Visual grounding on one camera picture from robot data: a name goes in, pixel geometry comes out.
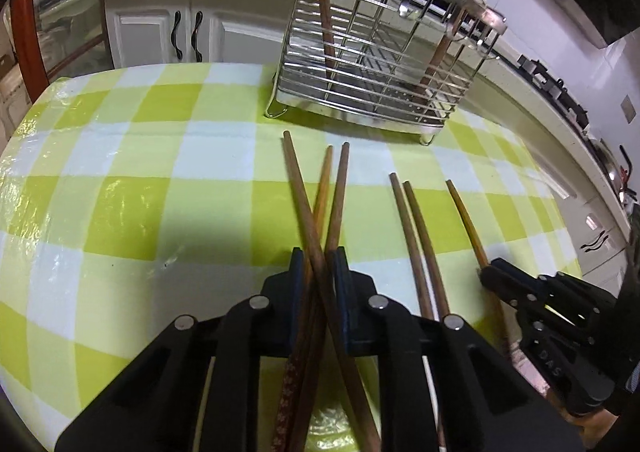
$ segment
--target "wire utensil holder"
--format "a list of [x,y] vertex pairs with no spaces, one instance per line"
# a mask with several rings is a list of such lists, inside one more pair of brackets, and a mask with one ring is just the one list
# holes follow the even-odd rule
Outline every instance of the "wire utensil holder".
[[[294,0],[266,116],[298,107],[430,143],[506,31],[483,0],[330,1],[323,40],[319,0]],[[452,48],[430,66],[442,34]]]

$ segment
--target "green checkered tablecloth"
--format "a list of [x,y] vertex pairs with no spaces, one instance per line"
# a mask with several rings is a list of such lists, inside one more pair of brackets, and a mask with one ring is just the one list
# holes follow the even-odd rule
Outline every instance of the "green checkered tablecloth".
[[[308,192],[326,145],[351,142],[342,243],[353,269],[418,312],[391,172],[410,180],[452,310],[481,331],[476,259],[445,180],[490,258],[580,275],[558,208],[513,133],[458,111],[433,146],[292,110],[262,112],[273,69],[133,67],[52,84],[0,162],[0,383],[50,450],[62,429],[171,320],[219,316],[300,245],[282,154],[291,131]],[[264,360],[260,449],[281,360]],[[374,374],[364,368],[375,400]],[[354,450],[327,374],[308,449]]]

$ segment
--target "cabinet handle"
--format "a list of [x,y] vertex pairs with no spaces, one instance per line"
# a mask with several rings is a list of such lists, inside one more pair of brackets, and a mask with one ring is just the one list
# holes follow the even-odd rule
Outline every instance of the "cabinet handle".
[[196,51],[196,62],[202,61],[202,53],[198,51],[198,29],[200,24],[202,24],[202,11],[196,13],[196,25],[193,28],[193,33],[191,33],[191,47]]
[[596,237],[596,240],[595,240],[595,241],[590,242],[589,244],[583,244],[583,245],[580,247],[580,249],[585,249],[586,247],[590,247],[590,246],[596,245],[596,244],[598,243],[598,241],[600,240],[600,237],[602,237],[602,236],[604,235],[604,232],[605,232],[605,230],[602,230],[602,231],[598,234],[598,236]]
[[180,25],[180,18],[181,17],[182,17],[182,15],[180,14],[180,12],[176,11],[175,12],[175,18],[174,18],[174,28],[171,31],[171,45],[175,49],[175,55],[178,57],[178,60],[182,60],[182,51],[180,51],[178,49],[178,46],[175,44],[175,32],[178,29],[178,25]]
[[585,249],[585,250],[584,250],[584,252],[585,252],[585,253],[588,253],[588,252],[590,252],[590,251],[596,251],[596,250],[599,250],[599,249],[602,247],[602,245],[603,245],[605,242],[607,242],[607,239],[608,239],[608,238],[609,238],[609,236],[607,235],[604,239],[602,239],[602,241],[600,242],[600,244],[599,244],[597,247],[589,247],[589,248]]

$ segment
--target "white wall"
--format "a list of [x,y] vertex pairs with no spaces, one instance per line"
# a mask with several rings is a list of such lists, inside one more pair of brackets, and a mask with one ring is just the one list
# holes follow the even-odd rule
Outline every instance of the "white wall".
[[[621,164],[625,146],[638,165],[630,186],[640,192],[640,30],[599,50],[553,0],[486,1],[507,17],[508,45],[564,80]],[[620,108],[626,95],[639,115],[630,125]]]

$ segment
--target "wooden chopstick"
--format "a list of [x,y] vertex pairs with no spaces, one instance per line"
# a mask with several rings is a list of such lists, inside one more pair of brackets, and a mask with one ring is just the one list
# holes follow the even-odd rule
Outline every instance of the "wooden chopstick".
[[474,223],[471,222],[471,217],[469,216],[469,212],[466,211],[465,204],[462,202],[462,197],[460,197],[453,181],[450,179],[447,180],[447,188],[449,189],[449,194],[451,194],[453,202],[456,204],[456,208],[458,209],[458,213],[462,219],[462,224],[465,225],[466,234],[471,241],[471,247],[474,249],[480,268],[487,267],[489,265],[489,259],[486,257],[486,253],[484,252],[484,247],[482,247],[480,237],[478,237],[476,227],[474,226]]
[[411,224],[411,218],[409,217],[409,210],[404,202],[404,196],[402,195],[402,187],[396,173],[389,174],[391,180],[391,187],[396,197],[396,205],[398,206],[398,213],[400,214],[400,223],[402,224],[402,231],[404,232],[404,239],[406,241],[406,247],[409,251],[409,261],[411,262],[411,269],[414,272],[415,289],[418,294],[418,304],[420,305],[420,315],[423,318],[433,320],[433,309],[431,308],[431,299],[429,298],[429,290],[427,289],[427,278],[424,274],[424,268],[422,267],[422,259],[420,258],[420,250],[418,249],[418,243],[415,240],[414,227]]
[[[342,145],[338,175],[335,181],[334,202],[331,207],[329,230],[324,243],[324,255],[329,262],[331,252],[338,248],[340,229],[342,227],[342,211],[344,208],[344,193],[347,186],[347,168],[349,164],[349,143]],[[302,452],[305,449],[306,435],[311,422],[311,415],[318,390],[318,379],[324,339],[326,337],[326,318],[318,295],[314,298],[314,310],[311,318],[310,345],[305,357],[305,375],[302,381],[300,402],[293,421],[291,437],[289,439],[290,452]]]
[[326,77],[331,79],[330,68],[335,67],[334,27],[331,20],[331,0],[318,0],[320,9],[320,25],[322,26],[322,48],[324,50],[324,65],[327,68]]
[[305,185],[302,180],[302,174],[300,173],[296,151],[293,146],[293,141],[291,140],[291,135],[287,131],[284,132],[284,153],[289,169],[289,178],[293,188],[294,200],[298,208],[298,216],[302,224],[305,250],[314,270],[314,279],[318,285],[322,299],[322,306],[324,307],[329,333],[334,342],[338,365],[356,420],[356,432],[361,438],[360,446],[365,452],[380,452],[380,436],[378,435],[378,430],[376,429],[371,413],[367,394],[362,386],[360,373],[358,372],[355,360],[345,353],[340,342],[338,309],[335,304],[335,294],[331,283],[330,270],[322,253],[320,238],[314,228],[313,215],[306,197]]
[[427,225],[424,222],[424,217],[422,216],[418,200],[415,197],[414,189],[409,181],[405,181],[403,186],[406,199],[409,202],[409,207],[414,215],[415,228],[418,231],[418,238],[420,239],[420,245],[422,246],[424,260],[427,263],[427,271],[429,272],[433,295],[436,297],[438,316],[440,320],[442,320],[451,313],[451,310],[449,308],[449,301],[447,300],[447,292],[445,291],[444,284],[442,282],[442,274],[440,273],[438,260],[436,260],[436,253],[433,250],[433,244],[431,244]]
[[[324,230],[324,214],[329,196],[333,155],[334,147],[328,146],[324,153],[318,191],[316,192],[316,202],[314,203],[314,222],[319,236],[322,236]],[[311,322],[316,293],[312,288],[312,275],[311,264],[308,259],[305,259],[305,291],[300,303],[298,336],[285,366],[282,392],[280,393],[276,412],[276,426],[271,440],[271,451],[273,452],[285,452],[288,449],[292,424],[296,409],[300,403],[302,381],[306,369],[306,355],[308,354],[309,339],[313,331]]]
[[[460,10],[456,18],[456,21],[453,24],[453,29],[452,29],[453,34],[456,34],[458,32],[463,16],[464,16],[464,10]],[[425,71],[424,76],[420,80],[420,85],[430,85],[431,79],[436,73],[436,68],[439,67],[442,61],[444,60],[444,57],[446,56],[447,51],[449,50],[451,42],[452,40],[447,35],[444,35],[442,37],[442,39],[440,40],[440,43],[436,47],[436,50],[431,56],[431,61],[429,62],[429,66],[427,67],[427,70]]]
[[[394,196],[396,197],[396,205],[398,206],[398,213],[400,215],[402,231],[404,232],[404,239],[406,241],[407,249],[409,250],[409,260],[411,262],[411,268],[414,272],[415,289],[418,294],[418,304],[420,305],[420,315],[423,318],[434,320],[433,308],[431,307],[431,298],[429,297],[429,290],[427,289],[427,278],[424,274],[424,268],[422,267],[420,251],[418,250],[418,244],[415,241],[414,228],[411,224],[409,211],[407,210],[406,204],[404,202],[404,196],[402,195],[400,181],[398,180],[398,176],[395,173],[390,174],[389,178],[391,179],[391,187],[393,188]],[[428,241],[429,243],[429,247],[424,250],[424,258],[427,262],[427,268],[429,269],[430,273],[429,278],[433,279],[433,275],[436,275],[440,279],[440,284],[442,284],[442,278],[440,277],[440,268],[438,267],[438,262],[436,261],[433,248],[431,247],[431,239],[429,239],[429,234],[427,233],[427,228],[424,224],[424,219],[422,218],[422,212],[420,211],[418,201],[415,198],[414,190],[412,189],[411,183],[409,181],[405,181],[404,190],[406,192],[407,199],[409,200],[409,205],[411,206],[414,213],[414,221],[416,228],[418,229],[418,236],[420,237],[420,241],[422,241],[423,235],[425,235],[425,241]],[[420,221],[422,222],[422,233],[420,232]],[[431,282],[431,289],[433,289],[435,292],[433,282]],[[442,294],[444,295],[444,302],[446,303],[447,296],[446,294],[444,294],[444,287],[442,288]],[[439,310],[440,308],[438,307],[440,319],[442,319],[444,317],[444,314],[442,314]],[[438,444],[443,448],[446,447],[444,429],[442,426],[442,415],[438,415]]]
[[[474,223],[471,221],[471,217],[469,216],[469,212],[466,211],[465,204],[462,202],[462,198],[460,194],[456,190],[456,187],[452,183],[451,180],[447,180],[447,188],[449,189],[449,193],[451,194],[451,198],[453,202],[456,204],[456,208],[458,209],[458,213],[460,214],[460,218],[462,219],[462,224],[465,225],[466,234],[471,241],[471,247],[474,249],[474,253],[476,254],[476,259],[478,260],[478,264],[480,269],[489,265],[489,259],[486,257],[486,253],[484,252],[484,247],[482,247],[482,242],[480,241],[480,237],[478,237],[478,232],[474,226]],[[496,294],[489,292],[488,298],[490,299],[490,308],[494,314],[495,322],[497,324],[498,337],[500,339],[500,346],[502,347],[502,352],[504,356],[509,356],[509,338],[507,331],[507,324],[504,320],[504,311],[502,310],[502,305],[500,304],[500,299]]]

